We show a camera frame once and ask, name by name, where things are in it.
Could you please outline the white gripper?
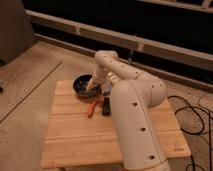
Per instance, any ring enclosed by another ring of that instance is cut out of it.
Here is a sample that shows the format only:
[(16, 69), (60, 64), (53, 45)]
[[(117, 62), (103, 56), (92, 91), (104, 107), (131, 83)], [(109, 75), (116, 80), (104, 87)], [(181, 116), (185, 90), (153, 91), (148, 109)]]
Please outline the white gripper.
[(105, 83), (105, 80), (106, 71), (103, 68), (97, 68), (92, 75), (92, 80), (88, 82), (86, 90), (98, 90), (99, 85), (103, 85)]

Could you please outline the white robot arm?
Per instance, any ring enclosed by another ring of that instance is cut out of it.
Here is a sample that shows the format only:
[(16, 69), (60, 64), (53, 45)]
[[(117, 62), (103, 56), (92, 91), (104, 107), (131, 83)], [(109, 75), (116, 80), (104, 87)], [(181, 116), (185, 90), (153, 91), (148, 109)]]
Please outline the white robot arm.
[(97, 68), (87, 89), (117, 77), (110, 93), (110, 108), (124, 168), (128, 171), (171, 171), (149, 109), (166, 97), (163, 81), (146, 71), (121, 62), (115, 51), (95, 53)]

